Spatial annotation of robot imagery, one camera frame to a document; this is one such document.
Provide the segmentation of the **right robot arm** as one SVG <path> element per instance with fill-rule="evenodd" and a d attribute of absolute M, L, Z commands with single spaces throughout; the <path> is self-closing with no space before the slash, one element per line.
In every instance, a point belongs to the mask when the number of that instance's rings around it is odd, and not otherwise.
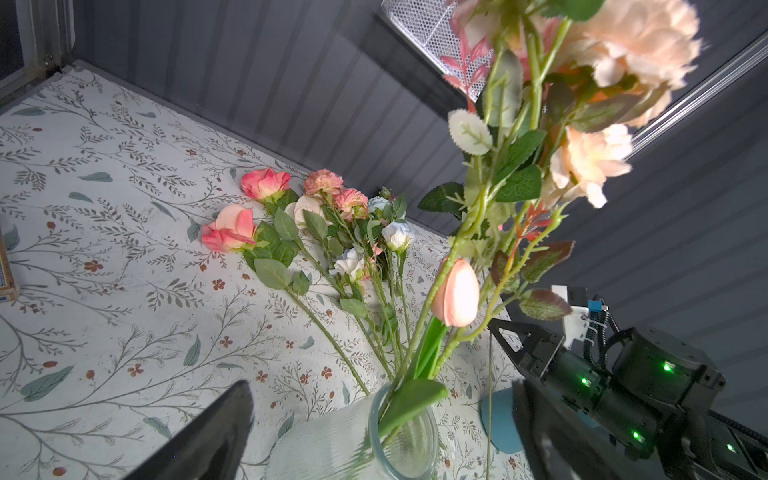
<path fill-rule="evenodd" d="M 726 381 L 700 350 L 653 328 L 614 334 L 611 367 L 561 334 L 493 320 L 521 346 L 503 350 L 523 380 L 512 416 L 537 479 L 763 479 L 767 440 L 712 410 Z"/>

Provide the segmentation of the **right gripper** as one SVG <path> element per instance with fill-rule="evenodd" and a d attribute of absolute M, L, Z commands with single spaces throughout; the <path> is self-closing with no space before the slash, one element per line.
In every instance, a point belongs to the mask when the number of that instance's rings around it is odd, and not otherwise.
<path fill-rule="evenodd" d="M 492 319 L 492 336 L 527 379 L 559 394 L 572 408 L 595 408 L 600 373 L 564 348 L 564 336 L 532 323 Z"/>

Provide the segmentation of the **teal ceramic vase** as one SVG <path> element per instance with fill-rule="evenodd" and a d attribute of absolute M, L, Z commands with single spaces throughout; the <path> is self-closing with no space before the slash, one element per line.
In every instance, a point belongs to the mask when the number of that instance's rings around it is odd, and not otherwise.
<path fill-rule="evenodd" d="M 486 394 L 480 402 L 480 417 L 491 444 L 506 454 L 524 451 L 514 420 L 513 388 Z"/>

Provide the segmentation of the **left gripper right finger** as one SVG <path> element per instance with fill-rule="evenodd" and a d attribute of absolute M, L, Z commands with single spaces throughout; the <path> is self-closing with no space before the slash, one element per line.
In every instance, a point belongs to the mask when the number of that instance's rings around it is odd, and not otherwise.
<path fill-rule="evenodd" d="M 659 414 L 596 378 L 513 385 L 513 419 L 536 479 L 667 479 Z"/>

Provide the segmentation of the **pile of artificial flowers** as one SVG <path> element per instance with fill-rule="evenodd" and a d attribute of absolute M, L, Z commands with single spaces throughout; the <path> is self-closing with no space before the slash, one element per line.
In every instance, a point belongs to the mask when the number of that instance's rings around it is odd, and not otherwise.
<path fill-rule="evenodd" d="M 291 180 L 273 168 L 246 173 L 241 191 L 266 210 L 266 219 L 256 220 L 242 204 L 228 205 L 202 228 L 202 243 L 241 255 L 265 286 L 287 292 L 302 309 L 309 307 L 312 282 L 294 263 L 308 263 L 361 330 L 385 377 L 395 379 L 412 338 L 405 199 L 387 189 L 368 197 L 327 169 L 310 173 L 301 193 Z"/>

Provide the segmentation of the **clear ribbed glass vase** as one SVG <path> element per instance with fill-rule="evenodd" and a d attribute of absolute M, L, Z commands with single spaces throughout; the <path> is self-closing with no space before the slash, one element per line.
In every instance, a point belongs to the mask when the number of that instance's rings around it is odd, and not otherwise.
<path fill-rule="evenodd" d="M 401 426 L 391 441 L 377 418 L 388 385 L 341 409 L 293 427 L 271 451 L 267 479 L 435 479 L 440 457 L 430 407 Z"/>

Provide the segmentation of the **pink tulip stem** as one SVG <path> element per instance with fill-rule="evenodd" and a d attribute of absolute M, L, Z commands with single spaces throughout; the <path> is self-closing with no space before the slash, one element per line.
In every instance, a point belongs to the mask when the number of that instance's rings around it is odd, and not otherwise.
<path fill-rule="evenodd" d="M 433 404 L 449 396 L 437 379 L 439 364 L 452 355 L 443 345 L 452 329 L 474 322 L 478 314 L 480 286 L 472 265 L 458 259 L 440 265 L 438 288 L 427 303 L 427 316 L 420 319 L 392 389 L 378 417 L 378 436 L 384 440 Z"/>

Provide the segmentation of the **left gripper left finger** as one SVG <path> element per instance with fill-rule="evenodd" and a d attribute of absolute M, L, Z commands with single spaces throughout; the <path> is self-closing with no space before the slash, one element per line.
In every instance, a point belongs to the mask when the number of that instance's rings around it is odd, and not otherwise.
<path fill-rule="evenodd" d="M 252 428 L 253 409 L 248 382 L 235 382 L 128 477 L 233 479 Z"/>

